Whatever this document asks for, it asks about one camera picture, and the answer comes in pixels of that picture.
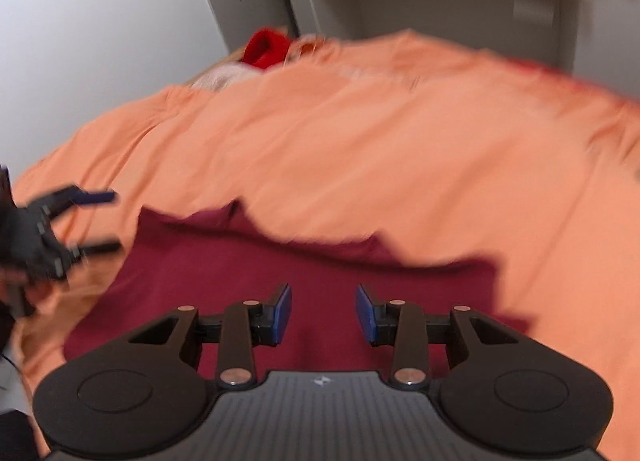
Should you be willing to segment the person's left hand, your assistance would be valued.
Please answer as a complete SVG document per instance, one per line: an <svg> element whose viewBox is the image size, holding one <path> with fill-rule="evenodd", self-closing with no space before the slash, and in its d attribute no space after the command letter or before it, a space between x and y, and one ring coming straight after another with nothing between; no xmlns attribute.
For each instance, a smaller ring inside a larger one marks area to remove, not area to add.
<svg viewBox="0 0 640 461"><path fill-rule="evenodd" d="M1 268L1 302L9 306L14 318L32 316L52 291L52 282L47 279L32 280L23 270Z"/></svg>

